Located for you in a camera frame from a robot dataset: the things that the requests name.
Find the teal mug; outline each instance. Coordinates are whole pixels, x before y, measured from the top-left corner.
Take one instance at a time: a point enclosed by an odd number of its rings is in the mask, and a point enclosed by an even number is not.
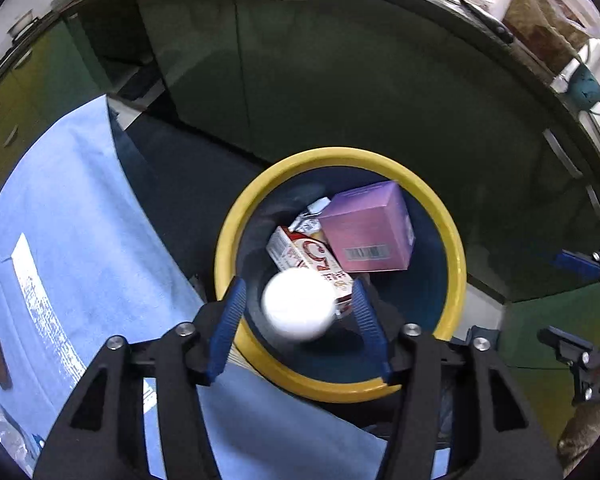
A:
[[[591,111],[600,103],[600,84],[584,63],[580,64],[569,78],[566,96],[578,111],[600,115]]]

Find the yellow rim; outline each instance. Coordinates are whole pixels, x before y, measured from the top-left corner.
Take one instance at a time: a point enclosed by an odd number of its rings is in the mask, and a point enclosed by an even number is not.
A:
[[[222,298],[235,275],[238,244],[245,225],[261,200],[285,180],[304,171],[325,166],[352,166],[374,171],[395,180],[426,209],[440,232],[445,247],[448,273],[446,301],[433,332],[438,339],[449,340],[462,314],[466,287],[466,263],[458,229],[445,205],[416,174],[394,160],[355,148],[318,148],[292,155],[256,177],[240,194],[227,215],[216,249],[216,296]],[[263,376],[294,394],[324,402],[362,402],[390,394],[398,386],[387,386],[375,378],[361,383],[327,383],[305,377],[286,367],[261,345],[243,319],[235,335],[235,345],[245,359]]]

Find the packaging box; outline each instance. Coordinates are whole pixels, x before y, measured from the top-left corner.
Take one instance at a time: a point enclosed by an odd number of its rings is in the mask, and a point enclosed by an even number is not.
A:
[[[280,270],[291,267],[316,270],[336,289],[338,310],[343,312],[349,308],[353,280],[320,240],[301,233],[290,233],[285,227],[277,227],[266,249]]]
[[[338,193],[319,219],[343,270],[373,272],[409,267],[415,236],[396,182]]]

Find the blue gripper pad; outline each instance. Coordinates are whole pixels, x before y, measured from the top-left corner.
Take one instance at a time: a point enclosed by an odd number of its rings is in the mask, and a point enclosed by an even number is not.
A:
[[[224,294],[224,310],[216,331],[209,340],[209,358],[206,376],[215,380],[224,371],[229,357],[235,331],[247,305],[247,286],[242,278],[236,276]]]
[[[562,250],[555,257],[554,266],[576,272],[587,280],[600,279],[600,265],[591,260],[586,254]]]
[[[387,381],[392,373],[389,365],[388,341],[360,279],[356,279],[353,283],[351,305],[360,328],[360,335],[365,343],[365,352],[371,360],[380,365],[382,379]]]

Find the trash bin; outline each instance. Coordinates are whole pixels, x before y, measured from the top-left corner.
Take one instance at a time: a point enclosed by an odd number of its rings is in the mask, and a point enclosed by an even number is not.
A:
[[[362,402],[392,393],[364,352],[354,316],[338,320],[317,340],[291,343],[272,332],[260,308],[267,282],[278,272],[265,250],[278,225],[289,225],[320,197],[383,180],[402,187],[416,236],[408,270],[371,273],[380,296],[409,322],[437,338],[451,338],[466,286],[462,243],[443,203],[397,162],[355,148],[319,148],[290,156],[254,179],[222,226],[216,249],[216,294],[234,274],[247,283],[247,308],[235,344],[263,376],[285,390],[324,402]]]

